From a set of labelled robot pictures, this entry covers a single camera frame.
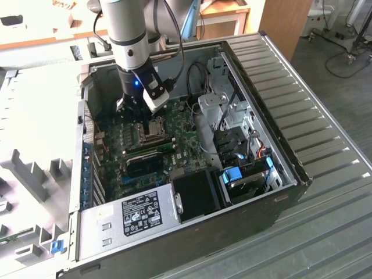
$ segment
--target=blue latch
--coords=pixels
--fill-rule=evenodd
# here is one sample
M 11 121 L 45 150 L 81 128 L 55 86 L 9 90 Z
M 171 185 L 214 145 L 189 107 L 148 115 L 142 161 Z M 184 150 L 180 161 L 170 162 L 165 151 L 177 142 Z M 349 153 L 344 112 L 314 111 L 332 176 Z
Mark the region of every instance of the blue latch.
M 269 168 L 274 166 L 273 160 L 270 157 L 266 158 L 266 163 L 268 164 Z
M 242 178 L 242 174 L 240 172 L 239 167 L 232 167 L 230 169 L 227 169 L 222 174 L 222 179 L 223 179 L 223 182 L 225 182 L 225 184 L 229 182 L 233 182 L 241 178 Z
M 57 252 L 64 252 L 66 249 L 63 247 L 63 240 L 56 240 L 52 242 L 51 245 L 51 254 L 55 254 Z

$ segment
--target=robotic arm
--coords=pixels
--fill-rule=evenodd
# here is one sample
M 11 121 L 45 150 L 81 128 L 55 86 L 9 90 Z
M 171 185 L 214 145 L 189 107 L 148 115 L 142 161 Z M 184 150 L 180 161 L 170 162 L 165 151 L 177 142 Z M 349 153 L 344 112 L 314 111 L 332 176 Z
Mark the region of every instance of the robotic arm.
M 158 5 L 163 1 L 164 3 L 161 4 L 164 4 L 171 13 L 165 0 L 101 0 L 103 14 L 108 19 L 108 34 L 124 91 L 124 101 L 136 104 L 143 98 L 152 113 L 167 102 L 169 92 L 173 90 L 176 83 L 176 78 L 162 81 L 149 58 L 144 10 L 147 5 L 152 7 L 153 24 L 149 24 L 151 26 L 148 29 L 154 27 L 155 31 L 159 32 L 158 15 L 155 18 L 155 9 L 157 12 Z M 179 2 L 183 2 L 181 4 L 183 6 L 185 2 L 189 7 L 191 4 L 190 1 Z

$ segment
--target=green circuit board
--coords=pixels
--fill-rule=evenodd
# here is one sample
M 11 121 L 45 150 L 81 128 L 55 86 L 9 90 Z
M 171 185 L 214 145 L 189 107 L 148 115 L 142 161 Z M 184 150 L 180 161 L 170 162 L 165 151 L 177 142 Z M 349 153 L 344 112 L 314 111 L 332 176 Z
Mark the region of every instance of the green circuit board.
M 152 123 L 153 130 L 158 127 L 159 134 L 150 134 L 152 141 L 149 142 L 143 140 L 141 123 L 133 122 L 125 115 L 106 119 L 99 126 L 109 150 L 108 154 L 99 152 L 106 202 L 167 184 L 175 176 L 206 167 L 191 111 L 183 101 L 167 103 L 163 113 Z M 131 178 L 126 171 L 128 160 L 154 152 L 162 152 L 163 166 L 153 173 Z

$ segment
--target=silver metal cylinder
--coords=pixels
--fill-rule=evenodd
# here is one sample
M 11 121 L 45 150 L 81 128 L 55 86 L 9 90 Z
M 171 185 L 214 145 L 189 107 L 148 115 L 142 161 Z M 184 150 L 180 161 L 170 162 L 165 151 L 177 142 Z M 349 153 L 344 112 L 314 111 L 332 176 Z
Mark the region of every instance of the silver metal cylinder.
M 101 0 L 116 63 L 126 70 L 142 66 L 149 57 L 144 3 L 139 0 Z

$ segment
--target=metal table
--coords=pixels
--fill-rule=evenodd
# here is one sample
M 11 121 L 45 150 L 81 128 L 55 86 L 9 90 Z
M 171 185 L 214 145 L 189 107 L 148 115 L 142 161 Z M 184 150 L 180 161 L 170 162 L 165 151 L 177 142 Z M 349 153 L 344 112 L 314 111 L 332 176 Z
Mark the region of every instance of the metal table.
M 371 278 L 371 163 L 269 38 L 225 40 L 314 181 L 272 228 L 157 278 Z M 48 81 L 38 84 L 38 92 L 52 86 L 78 100 L 76 77 L 86 63 L 22 70 L 5 80 L 0 98 L 12 103 L 38 75 Z M 0 120 L 0 129 L 4 121 L 11 120 Z

